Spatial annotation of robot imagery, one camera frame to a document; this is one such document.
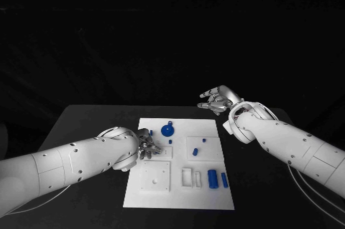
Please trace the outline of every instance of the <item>blue object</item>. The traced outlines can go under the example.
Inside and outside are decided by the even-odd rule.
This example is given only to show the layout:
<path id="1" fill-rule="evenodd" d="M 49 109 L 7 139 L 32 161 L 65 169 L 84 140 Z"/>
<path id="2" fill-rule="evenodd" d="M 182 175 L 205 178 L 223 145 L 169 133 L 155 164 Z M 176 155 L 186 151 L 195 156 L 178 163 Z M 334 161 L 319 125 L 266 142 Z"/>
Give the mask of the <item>blue object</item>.
<path id="1" fill-rule="evenodd" d="M 227 182 L 225 173 L 221 173 L 221 179 L 223 179 L 224 187 L 227 188 L 228 187 L 228 182 Z"/>
<path id="2" fill-rule="evenodd" d="M 194 149 L 192 154 L 197 156 L 197 154 L 198 154 L 198 148 Z"/>
<path id="3" fill-rule="evenodd" d="M 217 170 L 208 170 L 208 185 L 210 188 L 218 188 Z"/>
<path id="4" fill-rule="evenodd" d="M 166 137 L 169 137 L 173 134 L 173 122 L 172 121 L 169 121 L 168 125 L 165 125 L 162 127 L 160 132 Z"/>

